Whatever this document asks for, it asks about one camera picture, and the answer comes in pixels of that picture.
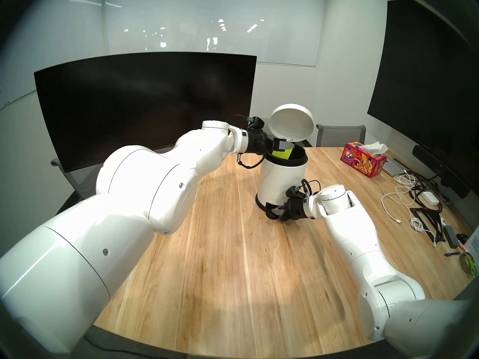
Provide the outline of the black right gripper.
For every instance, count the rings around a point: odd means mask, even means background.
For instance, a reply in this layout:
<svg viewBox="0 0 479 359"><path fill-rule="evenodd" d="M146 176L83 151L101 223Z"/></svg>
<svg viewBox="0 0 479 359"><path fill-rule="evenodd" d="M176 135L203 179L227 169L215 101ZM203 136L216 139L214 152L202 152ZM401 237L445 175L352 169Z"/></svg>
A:
<svg viewBox="0 0 479 359"><path fill-rule="evenodd" d="M268 213L279 214L276 220L281 222L310 218L309 199L306 197L289 198L282 207L269 208Z"/></svg>

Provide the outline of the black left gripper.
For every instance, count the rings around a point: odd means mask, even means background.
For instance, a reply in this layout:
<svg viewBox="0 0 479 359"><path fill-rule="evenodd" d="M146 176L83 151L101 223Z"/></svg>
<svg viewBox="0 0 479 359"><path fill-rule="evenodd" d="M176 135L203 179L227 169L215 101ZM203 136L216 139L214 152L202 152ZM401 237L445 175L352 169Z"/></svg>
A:
<svg viewBox="0 0 479 359"><path fill-rule="evenodd" d="M258 128L246 130L248 137L248 144L246 153L254 153L257 155L264 155L267 152L275 150L276 154L291 154L295 145L286 139L275 137L273 140L267 137L267 134Z"/></svg>

